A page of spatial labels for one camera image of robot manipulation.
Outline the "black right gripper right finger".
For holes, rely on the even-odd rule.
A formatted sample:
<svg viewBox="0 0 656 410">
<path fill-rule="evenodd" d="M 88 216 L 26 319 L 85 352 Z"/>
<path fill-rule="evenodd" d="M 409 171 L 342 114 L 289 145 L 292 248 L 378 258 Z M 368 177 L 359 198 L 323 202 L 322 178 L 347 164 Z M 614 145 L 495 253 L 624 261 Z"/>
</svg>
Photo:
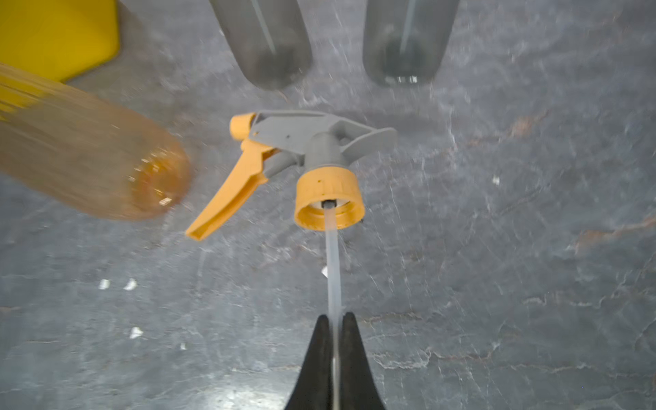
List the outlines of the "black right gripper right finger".
<svg viewBox="0 0 656 410">
<path fill-rule="evenodd" d="M 385 410 L 372 377 L 356 317 L 352 312 L 343 316 L 338 346 L 341 357 L 340 408 Z"/>
</svg>

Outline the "grey translucent spray bottle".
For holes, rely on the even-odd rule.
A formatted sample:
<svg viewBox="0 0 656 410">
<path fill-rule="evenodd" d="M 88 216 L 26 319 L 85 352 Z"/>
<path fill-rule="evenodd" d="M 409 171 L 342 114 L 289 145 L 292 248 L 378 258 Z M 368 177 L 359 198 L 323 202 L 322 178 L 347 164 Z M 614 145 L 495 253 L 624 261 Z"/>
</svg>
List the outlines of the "grey translucent spray bottle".
<svg viewBox="0 0 656 410">
<path fill-rule="evenodd" d="M 425 85 L 445 55 L 459 0 L 369 0 L 362 60 L 379 85 Z"/>
</svg>

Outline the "amber spray bottle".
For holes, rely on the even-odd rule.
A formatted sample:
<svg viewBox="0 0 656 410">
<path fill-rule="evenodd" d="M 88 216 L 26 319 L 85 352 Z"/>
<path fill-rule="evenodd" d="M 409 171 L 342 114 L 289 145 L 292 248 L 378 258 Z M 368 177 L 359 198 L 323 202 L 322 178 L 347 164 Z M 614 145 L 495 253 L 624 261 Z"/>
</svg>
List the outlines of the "amber spray bottle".
<svg viewBox="0 0 656 410">
<path fill-rule="evenodd" d="M 1 171 L 111 220 L 166 213 L 192 177 L 181 142 L 154 121 L 8 65 L 1 66 Z"/>
</svg>

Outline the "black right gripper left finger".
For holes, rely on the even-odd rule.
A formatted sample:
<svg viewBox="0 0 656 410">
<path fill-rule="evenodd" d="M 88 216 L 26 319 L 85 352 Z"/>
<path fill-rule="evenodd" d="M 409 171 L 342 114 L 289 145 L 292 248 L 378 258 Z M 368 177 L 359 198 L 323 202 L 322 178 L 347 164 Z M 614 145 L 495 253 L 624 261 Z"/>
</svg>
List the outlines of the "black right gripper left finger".
<svg viewBox="0 0 656 410">
<path fill-rule="evenodd" d="M 328 410 L 332 408 L 331 366 L 333 342 L 325 314 L 316 321 L 296 385 L 285 410 Z"/>
</svg>

